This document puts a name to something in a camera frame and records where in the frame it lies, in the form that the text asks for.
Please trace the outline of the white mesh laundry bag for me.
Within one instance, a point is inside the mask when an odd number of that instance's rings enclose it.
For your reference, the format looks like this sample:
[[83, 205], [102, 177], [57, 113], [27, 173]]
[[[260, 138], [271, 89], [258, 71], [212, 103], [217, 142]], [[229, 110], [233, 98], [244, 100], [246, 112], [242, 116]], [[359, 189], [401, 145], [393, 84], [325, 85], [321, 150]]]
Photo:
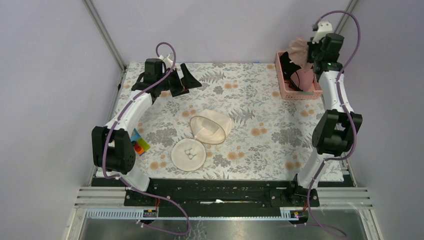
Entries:
[[228, 115], [205, 109], [190, 119], [189, 127], [193, 139], [182, 139], [171, 150], [172, 163], [185, 172], [204, 165], [207, 158], [204, 145], [224, 143], [233, 128], [233, 121]]

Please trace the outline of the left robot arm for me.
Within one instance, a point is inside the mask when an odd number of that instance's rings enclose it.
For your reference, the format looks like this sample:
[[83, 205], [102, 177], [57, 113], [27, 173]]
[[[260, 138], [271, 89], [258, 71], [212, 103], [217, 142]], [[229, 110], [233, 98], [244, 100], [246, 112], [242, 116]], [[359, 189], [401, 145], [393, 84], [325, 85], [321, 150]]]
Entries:
[[135, 197], [142, 205], [152, 204], [155, 192], [149, 188], [150, 178], [135, 166], [132, 132], [162, 92], [169, 91], [177, 97], [201, 86], [185, 63], [175, 67], [174, 62], [162, 56], [148, 58], [124, 107], [105, 126], [95, 126], [91, 132], [93, 163], [102, 169], [103, 176], [121, 180], [137, 190]]

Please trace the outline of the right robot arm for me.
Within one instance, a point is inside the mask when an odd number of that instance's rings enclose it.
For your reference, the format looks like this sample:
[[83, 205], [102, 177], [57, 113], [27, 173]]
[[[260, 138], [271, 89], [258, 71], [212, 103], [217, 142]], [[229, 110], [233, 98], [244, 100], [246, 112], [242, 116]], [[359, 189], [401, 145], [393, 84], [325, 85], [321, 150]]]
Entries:
[[308, 62], [322, 89], [325, 112], [312, 133], [312, 153], [303, 169], [295, 175], [287, 201], [293, 206], [317, 198], [318, 182], [331, 161], [342, 161], [356, 145], [363, 117], [350, 106], [344, 87], [344, 65], [338, 58], [344, 37], [328, 33], [319, 41], [308, 42]]

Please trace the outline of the peach satin lace bra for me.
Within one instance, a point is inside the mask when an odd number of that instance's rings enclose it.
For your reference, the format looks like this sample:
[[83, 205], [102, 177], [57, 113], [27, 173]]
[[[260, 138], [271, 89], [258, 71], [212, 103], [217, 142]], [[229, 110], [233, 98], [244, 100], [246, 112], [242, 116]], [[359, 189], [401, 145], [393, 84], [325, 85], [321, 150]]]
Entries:
[[291, 63], [307, 71], [313, 67], [313, 64], [308, 62], [308, 50], [308, 41], [304, 38], [297, 37], [289, 43], [286, 52]]

